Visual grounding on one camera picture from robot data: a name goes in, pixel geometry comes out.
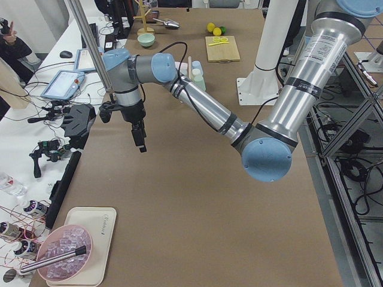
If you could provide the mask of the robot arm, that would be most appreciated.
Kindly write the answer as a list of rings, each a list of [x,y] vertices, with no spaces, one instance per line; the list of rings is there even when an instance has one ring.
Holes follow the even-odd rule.
[[[244,122],[182,74],[171,54],[133,55],[120,48],[104,54],[115,102],[101,106],[103,122],[120,111],[132,125],[135,145],[146,152],[144,101],[138,86],[164,86],[174,98],[187,104],[215,132],[230,139],[240,153],[245,171],[254,179],[273,182],[291,167],[298,144],[297,132],[347,48],[359,42],[372,19],[382,13],[381,1],[315,1],[308,8],[311,34],[277,97],[267,119]]]

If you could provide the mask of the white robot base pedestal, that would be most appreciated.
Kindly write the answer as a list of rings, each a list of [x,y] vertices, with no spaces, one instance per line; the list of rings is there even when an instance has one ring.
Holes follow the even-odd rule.
[[[253,70],[237,79],[239,104],[272,105],[279,96],[277,64],[294,14],[304,11],[305,1],[270,1]]]

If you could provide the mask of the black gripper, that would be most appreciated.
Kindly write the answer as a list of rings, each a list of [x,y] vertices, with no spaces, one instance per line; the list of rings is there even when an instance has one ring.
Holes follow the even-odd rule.
[[[135,145],[139,147],[140,152],[146,152],[147,147],[145,145],[145,138],[147,137],[145,131],[144,117],[146,116],[146,111],[144,108],[144,103],[142,100],[139,100],[137,103],[131,106],[123,106],[121,109],[121,114],[123,119],[126,122],[132,123],[132,136],[135,142]]]

